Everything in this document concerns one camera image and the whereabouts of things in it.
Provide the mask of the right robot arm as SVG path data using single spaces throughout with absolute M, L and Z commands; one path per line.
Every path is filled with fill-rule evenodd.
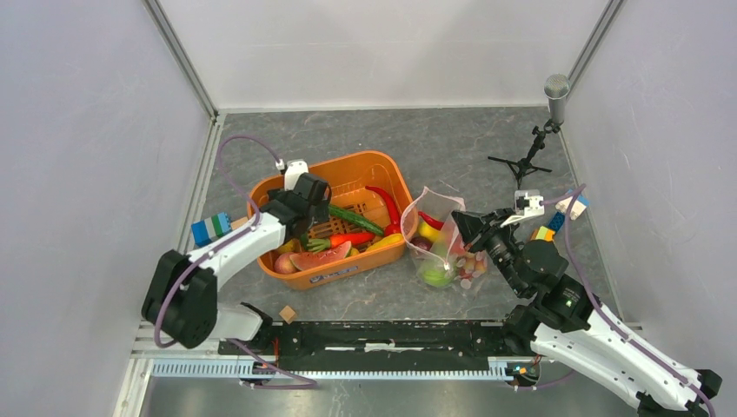
M 570 367 L 616 394 L 640 416 L 713 416 L 722 378 L 686 367 L 653 347 L 567 273 L 553 242 L 515 239 L 510 208 L 451 216 L 466 251 L 482 252 L 516 296 L 502 326 L 512 354 L 538 354 Z

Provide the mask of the dark purple plum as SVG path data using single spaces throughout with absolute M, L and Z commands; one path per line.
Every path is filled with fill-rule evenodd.
M 417 247 L 418 249 L 421 249 L 424 251 L 430 251 L 433 246 L 433 242 L 431 240 L 429 240 L 426 237 L 420 236 L 420 235 L 413 237 L 410 243 L 414 245 L 415 247 Z

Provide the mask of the yellow mango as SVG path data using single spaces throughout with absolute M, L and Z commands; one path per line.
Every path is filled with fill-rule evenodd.
M 418 233 L 419 236 L 421 236 L 421 237 L 423 237 L 423 238 L 425 238 L 425 239 L 427 239 L 427 240 L 429 240 L 430 242 L 433 242 L 433 243 L 435 243 L 438 240 L 439 236 L 440 236 L 440 230 L 439 229 L 436 229 L 436 228 L 433 228 L 432 226 L 430 226 L 426 222 L 422 222 L 418 226 L 417 233 Z

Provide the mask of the red cherry bunch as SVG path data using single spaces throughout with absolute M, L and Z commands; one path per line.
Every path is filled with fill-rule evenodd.
M 482 252 L 459 255 L 455 261 L 455 279 L 463 289 L 471 289 L 487 271 L 488 256 Z

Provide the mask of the orange plastic tub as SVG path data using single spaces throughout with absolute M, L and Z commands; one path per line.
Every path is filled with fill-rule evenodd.
M 360 214 L 381 228 L 389 225 L 385 204 L 380 196 L 366 190 L 375 186 L 389 192 L 395 200 L 400 215 L 412 202 L 407 184 L 396 162 L 388 155 L 374 150 L 342 156 L 326 162 L 309 165 L 309 173 L 327 181 L 332 191 L 331 203 L 337 207 Z M 327 238 L 333 234 L 367 232 L 366 230 L 330 216 L 326 222 L 316 224 L 308 232 L 308 238 Z M 399 260 L 405 243 L 398 242 L 386 248 L 365 253 L 365 249 L 381 240 L 375 236 L 370 243 L 352 247 L 354 253 L 345 259 L 322 268 L 281 275 L 274 271 L 274 262 L 280 253 L 274 249 L 257 259 L 257 264 L 267 275 L 297 290 L 312 289 L 329 282 L 346 278 Z

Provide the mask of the clear zip top bag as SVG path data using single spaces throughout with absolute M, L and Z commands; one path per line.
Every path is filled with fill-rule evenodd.
M 469 291 L 481 284 L 482 275 L 475 280 L 471 289 L 463 289 L 455 279 L 455 261 L 459 255 L 470 253 L 465 249 L 458 228 L 453 221 L 451 213 L 454 210 L 465 209 L 465 201 L 456 196 L 443 195 L 426 187 L 415 198 L 401 215 L 400 228 L 402 236 L 410 251 L 411 259 L 415 265 L 415 272 L 419 276 L 419 270 L 423 266 L 443 266 L 450 271 L 453 276 L 452 282 L 446 287 L 456 287 L 463 291 Z M 423 222 L 418 215 L 419 211 L 423 211 L 431 215 L 435 219 L 444 222 L 438 240 L 433 243 L 430 251 L 418 249 L 410 243 L 413 237 L 418 236 L 417 228 Z

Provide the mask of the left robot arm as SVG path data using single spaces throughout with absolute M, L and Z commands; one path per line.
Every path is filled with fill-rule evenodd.
M 224 284 L 260 256 L 307 232 L 329 216 L 331 189 L 322 178 L 302 173 L 292 186 L 269 194 L 235 231 L 188 254 L 170 250 L 158 260 L 141 315 L 153 324 L 159 348 L 196 348 L 209 338 L 235 339 L 252 354 L 273 342 L 264 314 L 246 303 L 223 305 Z

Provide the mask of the orange carrot green top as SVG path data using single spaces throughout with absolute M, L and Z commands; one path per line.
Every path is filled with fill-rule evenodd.
M 305 248 L 310 252 L 321 252 L 327 249 L 337 248 L 343 243 L 349 242 L 352 247 L 370 243 L 375 239 L 371 232 L 357 232 L 346 234 L 333 234 L 327 238 L 310 238 Z

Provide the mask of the green round fruit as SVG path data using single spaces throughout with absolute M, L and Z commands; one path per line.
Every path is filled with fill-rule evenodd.
M 443 266 L 423 266 L 419 270 L 419 276 L 424 283 L 434 288 L 443 288 L 449 285 L 453 276 Z

